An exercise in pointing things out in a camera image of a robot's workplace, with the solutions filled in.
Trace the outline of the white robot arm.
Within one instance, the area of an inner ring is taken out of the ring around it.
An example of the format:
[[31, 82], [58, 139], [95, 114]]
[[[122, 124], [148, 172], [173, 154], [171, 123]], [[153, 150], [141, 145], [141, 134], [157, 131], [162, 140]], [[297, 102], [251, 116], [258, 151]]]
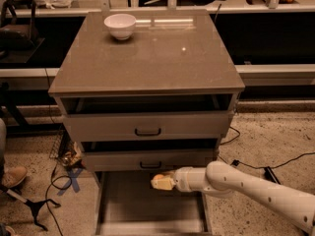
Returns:
[[157, 190], [201, 192], [218, 198], [237, 191], [315, 236], [314, 195], [243, 173], [221, 161], [160, 173], [151, 180], [151, 185]]

